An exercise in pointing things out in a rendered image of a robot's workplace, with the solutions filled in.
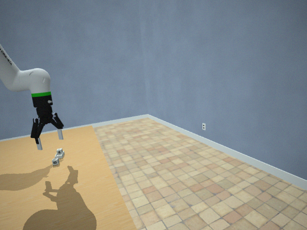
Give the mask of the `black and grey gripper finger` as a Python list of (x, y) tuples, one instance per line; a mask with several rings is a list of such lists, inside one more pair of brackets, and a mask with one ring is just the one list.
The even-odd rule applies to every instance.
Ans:
[(40, 134), (42, 132), (43, 127), (46, 124), (47, 118), (45, 118), (44, 122), (39, 122), (40, 118), (33, 118), (33, 127), (31, 132), (31, 138), (35, 138), (37, 149), (43, 150), (40, 140)]
[(59, 139), (63, 140), (63, 134), (62, 134), (62, 130), (61, 129), (63, 129), (64, 125), (61, 122), (61, 120), (59, 119), (57, 113), (52, 113), (52, 114), (53, 114), (53, 118), (55, 120), (52, 117), (49, 117), (49, 119), (51, 120), (51, 124), (53, 124), (57, 128)]

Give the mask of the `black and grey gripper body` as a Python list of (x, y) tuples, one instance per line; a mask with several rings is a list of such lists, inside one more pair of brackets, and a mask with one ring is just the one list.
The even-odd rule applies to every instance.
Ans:
[(40, 118), (40, 122), (43, 123), (45, 118), (47, 118), (46, 124), (50, 123), (51, 120), (49, 119), (49, 117), (53, 118), (53, 114), (52, 114), (52, 107), (46, 107), (46, 108), (36, 108), (36, 112), (38, 115), (38, 118)]

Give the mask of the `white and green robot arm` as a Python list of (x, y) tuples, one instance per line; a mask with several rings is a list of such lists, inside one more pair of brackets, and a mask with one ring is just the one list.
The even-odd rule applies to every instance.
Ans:
[(0, 44), (0, 79), (12, 92), (31, 91), (34, 107), (53, 105), (50, 91), (50, 75), (43, 69), (21, 71)]

